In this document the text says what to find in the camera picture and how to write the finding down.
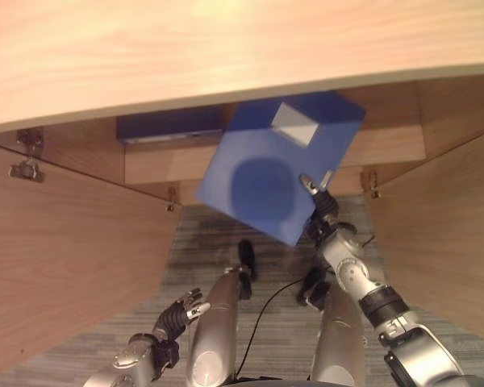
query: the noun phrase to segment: metal hinge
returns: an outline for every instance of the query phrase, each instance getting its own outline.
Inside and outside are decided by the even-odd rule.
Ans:
[[[16,133],[16,142],[25,146],[27,159],[18,164],[11,165],[9,168],[9,176],[42,183],[44,173],[40,171],[40,167],[35,159],[39,159],[43,151],[43,128],[35,127],[19,130]]]
[[[175,209],[175,204],[176,204],[176,188],[175,187],[169,187],[169,204],[167,205],[166,210],[168,212],[173,212]]]
[[[369,173],[369,190],[371,191],[372,199],[379,199],[382,197],[382,194],[378,190],[378,175],[375,170]]]

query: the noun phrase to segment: gray carpet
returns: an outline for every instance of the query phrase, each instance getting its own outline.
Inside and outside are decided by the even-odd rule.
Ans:
[[[372,235],[372,227],[361,197],[341,198],[341,218],[354,223],[362,240]],[[200,286],[207,291],[223,268],[236,263],[236,245],[253,241],[257,253],[259,280],[253,284],[253,298],[240,304],[240,362],[252,326],[267,297],[275,290],[303,276],[310,268],[312,247],[302,240],[288,248],[230,218],[203,206],[189,207],[177,231],[161,291],[132,312],[115,316],[88,333],[72,338],[26,364],[0,375],[0,387],[80,387],[139,331],[150,331],[157,315],[176,297]],[[366,248],[366,259],[380,264],[375,243]],[[297,306],[290,288],[269,306],[261,321],[242,376],[274,376],[304,380],[309,373],[320,315]],[[457,356],[467,373],[484,377],[484,339],[453,324],[419,311],[423,320]],[[384,350],[366,327],[366,386],[395,386],[383,363]],[[184,385],[189,335],[181,337],[181,362],[154,385]]]

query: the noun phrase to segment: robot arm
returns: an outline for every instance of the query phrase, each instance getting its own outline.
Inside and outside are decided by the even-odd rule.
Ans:
[[[148,387],[166,368],[179,361],[177,337],[186,325],[210,309],[200,302],[200,289],[177,299],[156,321],[152,334],[138,333],[117,354],[110,365],[94,374],[84,387]]]
[[[338,205],[324,187],[306,175],[301,182],[312,195],[315,213],[307,233],[318,253],[334,270],[342,288],[375,328],[388,349],[384,357],[400,387],[427,387],[463,375],[450,352],[419,322],[398,293],[388,284],[371,281],[361,258],[362,246],[347,227],[338,227]]]

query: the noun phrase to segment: wire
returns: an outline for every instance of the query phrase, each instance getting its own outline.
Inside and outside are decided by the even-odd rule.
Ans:
[[[362,247],[365,247],[367,244],[369,244],[370,242],[373,242],[373,240],[375,239],[376,235],[373,234],[373,236],[371,238],[369,238],[368,240],[366,240],[363,244],[362,244]]]
[[[240,363],[240,367],[239,367],[239,370],[236,372],[236,377],[239,376],[240,374],[240,371],[242,371],[242,368],[244,367],[244,364],[245,364],[245,360],[246,358],[248,357],[248,354],[249,354],[249,349],[251,349],[251,344],[252,344],[252,340],[254,339],[255,337],[255,334],[257,333],[257,329],[258,329],[258,323],[260,322],[261,320],[261,317],[264,315],[264,312],[265,312],[265,309],[267,308],[267,306],[270,304],[270,302],[279,294],[281,293],[283,290],[287,289],[287,288],[290,288],[292,285],[296,285],[298,284],[299,282],[301,281],[304,281],[305,280],[305,277],[301,278],[300,280],[297,280],[297,281],[294,281],[294,282],[291,282],[289,283],[288,285],[285,285],[283,286],[282,288],[280,288],[276,293],[274,293],[270,298],[269,300],[267,300],[267,302],[264,304],[264,307],[261,308],[261,311],[260,311],[260,314],[258,315],[258,318],[257,318],[257,322],[255,323],[255,327],[252,329],[252,334],[251,334],[251,339],[249,339],[249,343],[248,343],[248,347],[245,349],[245,353],[244,353],[244,358],[242,359],[242,363]]]

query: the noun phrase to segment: blue cardboard box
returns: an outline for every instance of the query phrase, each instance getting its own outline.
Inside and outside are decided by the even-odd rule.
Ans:
[[[335,172],[364,117],[332,91],[243,102],[196,196],[294,246],[314,210],[300,173]]]

